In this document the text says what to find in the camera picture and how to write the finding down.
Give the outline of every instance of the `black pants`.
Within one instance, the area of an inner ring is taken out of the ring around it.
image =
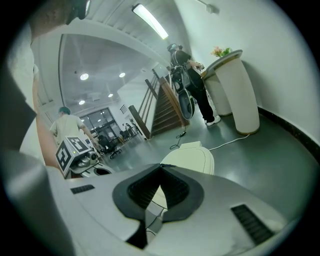
[[[193,84],[190,84],[187,90],[191,93],[192,97],[194,97],[198,102],[198,106],[203,119],[206,120],[207,123],[211,123],[215,120],[214,112],[209,104],[208,97],[206,94],[206,89],[204,88],[202,81],[199,81],[198,88],[195,87]]]

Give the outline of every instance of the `white sneaker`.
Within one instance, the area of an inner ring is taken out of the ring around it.
[[[220,121],[221,121],[221,117],[217,115],[217,116],[214,117],[214,121],[213,122],[207,122],[206,125],[207,126],[212,126],[212,125],[214,125],[216,123],[219,123]]]

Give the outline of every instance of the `white pillar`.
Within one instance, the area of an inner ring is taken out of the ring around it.
[[[221,59],[215,73],[232,109],[236,130],[240,134],[255,133],[260,126],[256,96],[248,73],[232,52]]]
[[[219,116],[228,116],[232,110],[227,95],[216,74],[205,81],[205,87],[209,93]]]

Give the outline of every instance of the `white shirt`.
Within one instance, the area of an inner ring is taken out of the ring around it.
[[[31,28],[27,24],[13,43],[7,56],[7,64],[17,86],[26,98],[25,102],[34,110],[32,87],[34,71],[38,72],[38,68],[35,66],[31,42]],[[20,152],[45,162],[40,148],[36,119],[33,120],[23,138]]]
[[[83,125],[78,116],[64,114],[52,124],[50,131],[57,137],[57,143],[60,145],[65,136],[79,137],[79,129]]]

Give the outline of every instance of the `ceiling light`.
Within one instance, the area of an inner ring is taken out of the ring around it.
[[[88,77],[89,77],[89,75],[88,75],[87,73],[83,73],[82,75],[80,75],[80,79],[81,79],[82,81],[87,80]]]
[[[132,8],[132,11],[138,15],[141,19],[143,19],[148,25],[154,29],[155,32],[162,39],[166,39],[168,37],[167,32],[165,29],[160,25],[157,19],[141,4],[138,3],[136,6]]]

